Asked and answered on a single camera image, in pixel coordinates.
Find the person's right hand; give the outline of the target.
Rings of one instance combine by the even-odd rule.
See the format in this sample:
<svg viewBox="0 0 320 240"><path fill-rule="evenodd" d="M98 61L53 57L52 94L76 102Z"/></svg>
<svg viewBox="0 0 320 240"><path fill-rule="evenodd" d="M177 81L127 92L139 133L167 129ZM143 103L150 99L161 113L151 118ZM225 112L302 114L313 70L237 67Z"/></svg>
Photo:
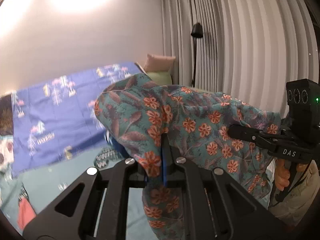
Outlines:
<svg viewBox="0 0 320 240"><path fill-rule="evenodd" d="M285 160L284 159L275 159L275 171L274 171L274 184L276 188L283 192L287 187L289 187L291 178L290 171L285 168ZM312 175L312 165L306 165L306 164L298 164L296 166L297 173L303 173L305 172L302 182L297 185L292 191L295 191L296 193L303 192L309 183L310 176Z"/></svg>

